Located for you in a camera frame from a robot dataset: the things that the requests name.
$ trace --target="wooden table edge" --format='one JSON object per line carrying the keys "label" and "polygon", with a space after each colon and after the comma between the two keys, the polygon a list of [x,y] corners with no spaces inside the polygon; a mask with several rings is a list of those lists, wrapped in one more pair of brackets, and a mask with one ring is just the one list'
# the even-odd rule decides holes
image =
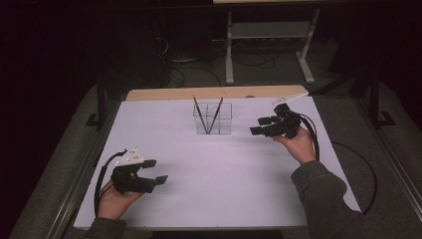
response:
{"label": "wooden table edge", "polygon": [[300,85],[289,86],[254,86],[254,87],[221,87],[221,88],[183,88],[183,89],[147,89],[132,90],[127,94],[130,101],[165,101],[197,99],[230,98],[271,98],[306,93]]}

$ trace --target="pencil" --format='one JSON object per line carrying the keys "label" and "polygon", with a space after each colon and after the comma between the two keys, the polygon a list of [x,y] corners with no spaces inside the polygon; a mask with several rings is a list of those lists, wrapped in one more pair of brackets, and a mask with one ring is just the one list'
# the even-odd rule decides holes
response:
{"label": "pencil", "polygon": [[193,101],[195,101],[195,107],[196,107],[196,110],[198,111],[199,117],[201,118],[202,125],[204,125],[205,133],[208,134],[207,126],[205,125],[204,118],[202,117],[201,110],[199,109],[198,102],[196,101],[195,96],[193,96]]}
{"label": "pencil", "polygon": [[220,103],[218,104],[217,111],[215,112],[214,118],[212,119],[212,123],[211,123],[210,130],[208,133],[211,133],[212,126],[214,126],[215,119],[217,118],[217,115],[220,112],[222,103],[223,103],[223,98],[220,99]]}

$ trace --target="transparent container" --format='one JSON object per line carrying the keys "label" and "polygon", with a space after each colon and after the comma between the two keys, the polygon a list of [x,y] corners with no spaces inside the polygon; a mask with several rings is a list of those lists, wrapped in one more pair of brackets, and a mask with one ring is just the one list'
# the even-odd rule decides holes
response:
{"label": "transparent container", "polygon": [[200,113],[193,106],[197,134],[232,133],[232,104],[221,104],[219,111],[218,105],[218,103],[198,103]]}

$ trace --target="gray sleeve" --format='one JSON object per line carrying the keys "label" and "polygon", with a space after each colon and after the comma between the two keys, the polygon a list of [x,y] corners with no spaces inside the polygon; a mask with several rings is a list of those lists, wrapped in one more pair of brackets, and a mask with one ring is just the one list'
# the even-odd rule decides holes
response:
{"label": "gray sleeve", "polygon": [[90,230],[82,237],[96,239],[120,239],[124,236],[126,222],[106,218],[96,218]]}
{"label": "gray sleeve", "polygon": [[344,202],[345,183],[319,161],[308,162],[292,174],[304,206],[311,238],[367,238],[363,215]]}

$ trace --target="white table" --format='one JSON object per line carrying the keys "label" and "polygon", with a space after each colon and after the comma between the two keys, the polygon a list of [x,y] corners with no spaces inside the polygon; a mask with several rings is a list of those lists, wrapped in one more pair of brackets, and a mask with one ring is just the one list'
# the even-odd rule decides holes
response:
{"label": "white table", "polygon": [[[266,98],[236,98],[240,95],[233,94],[245,89],[245,96],[253,89],[257,96],[263,90],[273,90],[268,91]],[[277,90],[282,92],[283,87],[219,88],[219,94],[205,99],[201,97],[205,89],[198,89],[198,102],[218,103],[216,98],[224,94],[224,102],[233,105],[229,135],[196,134],[193,100],[149,98],[123,102],[74,226],[91,226],[101,166],[116,152],[132,146],[137,146],[145,159],[157,160],[154,168],[141,169],[139,176],[169,176],[165,184],[156,186],[151,194],[143,195],[130,206],[121,218],[128,227],[156,231],[306,226],[303,207],[290,179],[299,164],[279,143],[261,135],[252,136],[249,131],[250,126],[258,125],[257,118],[274,115],[272,101]],[[144,93],[153,98],[159,95],[154,90]],[[180,90],[176,96],[190,99],[191,93],[195,89]],[[314,121],[321,161],[346,182],[344,199],[351,209],[359,210],[313,99],[302,97],[288,105]],[[104,183],[112,170],[111,163]]]}

